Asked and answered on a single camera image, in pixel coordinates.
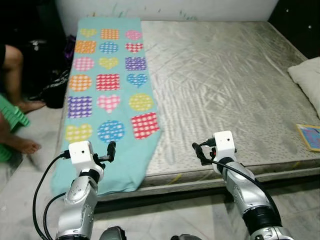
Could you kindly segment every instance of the wrinkled mattress cover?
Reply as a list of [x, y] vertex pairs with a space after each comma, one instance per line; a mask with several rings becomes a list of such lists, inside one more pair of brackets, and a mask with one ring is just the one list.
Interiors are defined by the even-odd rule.
[[220, 176], [212, 166], [201, 166], [192, 143], [226, 130], [232, 131], [237, 161], [257, 175], [270, 175], [265, 179], [280, 172], [282, 178], [295, 171], [319, 174], [314, 169], [320, 154], [307, 150], [296, 123], [320, 125], [320, 120], [287, 72], [306, 58], [271, 24], [141, 25], [163, 132], [140, 189], [214, 187], [210, 181]]

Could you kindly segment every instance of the bare foot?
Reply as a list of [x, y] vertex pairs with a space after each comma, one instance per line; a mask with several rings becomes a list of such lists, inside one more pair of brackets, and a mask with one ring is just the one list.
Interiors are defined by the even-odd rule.
[[43, 101], [22, 101], [17, 104], [17, 106], [20, 108], [20, 110], [27, 114], [29, 112], [32, 112], [34, 110], [40, 109], [44, 107], [46, 104]]
[[34, 154], [41, 146], [30, 139], [24, 139], [15, 135], [10, 135], [5, 141], [6, 145], [23, 154]]

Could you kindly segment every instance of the green plastic chair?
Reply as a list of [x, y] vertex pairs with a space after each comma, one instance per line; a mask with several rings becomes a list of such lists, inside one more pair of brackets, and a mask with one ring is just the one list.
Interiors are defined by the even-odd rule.
[[[9, 122], [10, 130], [15, 126], [28, 126], [29, 119], [20, 111], [17, 106], [13, 106], [7, 99], [0, 94], [0, 112], [4, 118]], [[12, 150], [5, 145], [0, 144], [0, 162], [8, 161], [12, 156]]]

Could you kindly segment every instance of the gray mattress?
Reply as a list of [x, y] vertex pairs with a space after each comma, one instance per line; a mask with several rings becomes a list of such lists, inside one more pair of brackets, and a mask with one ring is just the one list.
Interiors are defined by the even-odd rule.
[[226, 130], [261, 181], [320, 173], [295, 127], [320, 120], [287, 73], [306, 58], [269, 23], [142, 21], [142, 31], [163, 132], [140, 189], [101, 200], [222, 186], [191, 145]]

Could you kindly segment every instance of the light blue towel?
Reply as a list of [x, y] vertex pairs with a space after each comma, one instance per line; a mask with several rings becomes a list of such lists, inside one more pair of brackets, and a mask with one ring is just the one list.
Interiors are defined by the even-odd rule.
[[[84, 18], [76, 40], [61, 151], [71, 142], [89, 140], [93, 151], [103, 156], [108, 143], [116, 141], [115, 160], [106, 163], [98, 193], [134, 191], [161, 135], [140, 20]], [[51, 180], [53, 193], [67, 191], [75, 177], [71, 160], [59, 160]]]

